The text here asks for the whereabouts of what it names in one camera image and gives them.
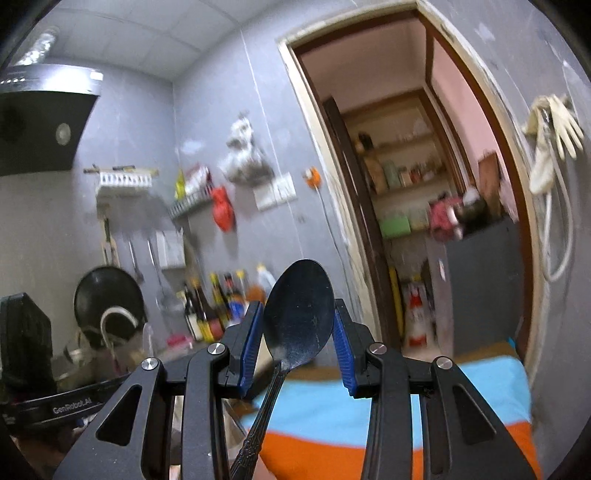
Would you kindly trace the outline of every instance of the range hood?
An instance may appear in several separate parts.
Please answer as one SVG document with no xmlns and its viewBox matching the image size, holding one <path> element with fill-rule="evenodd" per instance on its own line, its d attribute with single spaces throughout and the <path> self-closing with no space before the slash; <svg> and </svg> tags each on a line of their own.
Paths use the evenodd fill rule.
<svg viewBox="0 0 591 480">
<path fill-rule="evenodd" d="M 40 63 L 0 72 L 0 176 L 70 170 L 103 74 Z"/>
</svg>

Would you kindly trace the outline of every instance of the pink wall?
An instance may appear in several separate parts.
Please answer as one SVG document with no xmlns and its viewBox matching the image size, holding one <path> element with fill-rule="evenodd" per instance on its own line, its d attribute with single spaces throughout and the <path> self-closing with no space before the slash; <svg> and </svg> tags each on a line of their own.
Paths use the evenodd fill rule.
<svg viewBox="0 0 591 480">
<path fill-rule="evenodd" d="M 502 171 L 501 202 L 511 216 L 517 219 L 509 175 L 494 133 L 470 86 L 438 42 L 435 42 L 433 57 L 433 89 L 462 140 L 477 183 L 478 161 L 485 153 L 496 151 Z"/>
<path fill-rule="evenodd" d="M 344 112 L 423 87 L 425 29 L 409 20 L 347 36 L 303 56 L 320 98 Z"/>
</svg>

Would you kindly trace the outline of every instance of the blue gripper pad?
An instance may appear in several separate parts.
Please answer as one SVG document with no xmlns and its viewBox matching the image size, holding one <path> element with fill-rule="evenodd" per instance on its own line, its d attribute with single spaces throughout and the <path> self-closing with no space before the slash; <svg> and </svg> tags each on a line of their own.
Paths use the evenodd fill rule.
<svg viewBox="0 0 591 480">
<path fill-rule="evenodd" d="M 252 381 L 254 379 L 256 358 L 261 346 L 263 310 L 262 306 L 257 308 L 250 331 L 248 332 L 246 345 L 242 351 L 240 365 L 241 378 L 238 385 L 241 397 L 246 395 L 246 392 L 252 386 Z"/>
<path fill-rule="evenodd" d="M 349 395 L 353 397 L 357 390 L 357 380 L 355 380 L 355 359 L 353 358 L 349 339 L 345 334 L 345 328 L 343 327 L 343 322 L 338 310 L 335 310 L 333 341 L 335 343 L 340 374 L 343 377 L 343 385 L 349 390 Z"/>
</svg>

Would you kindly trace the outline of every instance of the spoon handle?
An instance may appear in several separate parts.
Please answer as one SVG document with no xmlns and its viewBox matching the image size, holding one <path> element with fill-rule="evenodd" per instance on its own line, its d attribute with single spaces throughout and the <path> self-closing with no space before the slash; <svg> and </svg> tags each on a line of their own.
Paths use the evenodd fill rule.
<svg viewBox="0 0 591 480">
<path fill-rule="evenodd" d="M 262 402 L 261 409 L 256 415 L 255 422 L 248 432 L 244 444 L 238 452 L 232 468 L 230 469 L 231 480 L 251 480 L 255 472 L 256 461 L 258 454 L 262 448 L 262 441 L 265 438 L 271 413 L 275 406 L 275 401 L 279 395 L 279 390 L 285 381 L 289 370 L 281 369 L 281 363 L 277 364 L 273 373 L 273 378 L 269 385 L 269 389 L 265 394 L 265 399 Z"/>
</svg>

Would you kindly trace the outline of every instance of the wok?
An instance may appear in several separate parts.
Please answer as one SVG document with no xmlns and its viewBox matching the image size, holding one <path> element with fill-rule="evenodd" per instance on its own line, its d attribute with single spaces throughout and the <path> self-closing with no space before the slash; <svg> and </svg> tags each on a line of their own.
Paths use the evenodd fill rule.
<svg viewBox="0 0 591 480">
<path fill-rule="evenodd" d="M 134 278 L 121 268 L 104 265 L 89 271 L 78 283 L 74 293 L 76 322 L 90 346 L 104 347 L 100 334 L 100 317 L 111 307 L 123 307 L 138 319 L 138 327 L 123 315 L 113 314 L 106 322 L 109 335 L 130 340 L 145 323 L 144 298 Z"/>
</svg>

